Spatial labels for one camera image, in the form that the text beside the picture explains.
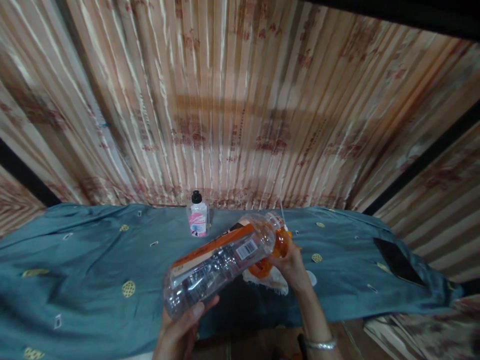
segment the white cloth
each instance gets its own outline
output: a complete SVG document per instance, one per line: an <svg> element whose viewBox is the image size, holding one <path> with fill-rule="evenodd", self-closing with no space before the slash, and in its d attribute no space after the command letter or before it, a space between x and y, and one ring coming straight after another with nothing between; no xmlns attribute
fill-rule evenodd
<svg viewBox="0 0 480 360"><path fill-rule="evenodd" d="M271 268L268 276L263 279L253 276L247 269L243 272L243 280L273 289L278 295L287 295L289 293L289 284L287 283L287 280L285 280L275 266Z"/></svg>

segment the plastic bottle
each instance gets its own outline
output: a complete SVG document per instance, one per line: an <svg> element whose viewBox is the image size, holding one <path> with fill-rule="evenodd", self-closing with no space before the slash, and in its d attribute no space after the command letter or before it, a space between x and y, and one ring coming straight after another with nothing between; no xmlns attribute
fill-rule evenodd
<svg viewBox="0 0 480 360"><path fill-rule="evenodd" d="M191 203L186 207L190 234L194 237L205 237L210 232L209 205L202 201L202 194L195 190L191 195Z"/></svg>
<svg viewBox="0 0 480 360"><path fill-rule="evenodd" d="M178 259L163 278L168 315L179 319L198 302L205 304L251 265L273 250L281 219L276 213L243 216L217 239Z"/></svg>
<svg viewBox="0 0 480 360"><path fill-rule="evenodd" d="M277 258L284 258L287 255L287 239L292 238L292 233L290 231L287 231L284 225L285 224L283 224L282 227L275 232L275 245L271 254ZM270 274L270 270L272 270L273 267L274 266L269 263L266 258L264 258L250 266L248 270L253 276L257 277L258 279L263 279L266 278L268 274Z"/></svg>

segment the black pump dispenser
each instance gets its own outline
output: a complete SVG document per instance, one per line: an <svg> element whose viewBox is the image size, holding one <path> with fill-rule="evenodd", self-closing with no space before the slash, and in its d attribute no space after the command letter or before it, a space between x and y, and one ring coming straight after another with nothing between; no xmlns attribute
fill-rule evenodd
<svg viewBox="0 0 480 360"><path fill-rule="evenodd" d="M194 204L200 204L202 202L202 194L200 191L195 190L191 195L191 202Z"/></svg>

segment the silver bracelet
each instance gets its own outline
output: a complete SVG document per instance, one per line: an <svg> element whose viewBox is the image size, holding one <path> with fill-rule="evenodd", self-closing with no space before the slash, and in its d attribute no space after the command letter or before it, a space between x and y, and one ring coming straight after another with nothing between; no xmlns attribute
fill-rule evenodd
<svg viewBox="0 0 480 360"><path fill-rule="evenodd" d="M303 340L305 342L305 346L315 350L333 350L337 346L337 338L335 336L333 336L333 338L327 342L312 342L308 341L306 338L303 338Z"/></svg>

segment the smartphone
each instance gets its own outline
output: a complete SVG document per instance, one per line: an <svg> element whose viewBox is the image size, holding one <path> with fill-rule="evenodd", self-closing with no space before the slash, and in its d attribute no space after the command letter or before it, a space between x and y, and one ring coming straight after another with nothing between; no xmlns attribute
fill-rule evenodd
<svg viewBox="0 0 480 360"><path fill-rule="evenodd" d="M420 278L419 274L415 271L412 264L410 264L410 261L405 257L402 250L400 250L396 244L379 239L377 237L374 237L373 241L380 250L393 275L409 283L424 288L427 287L427 285Z"/></svg>

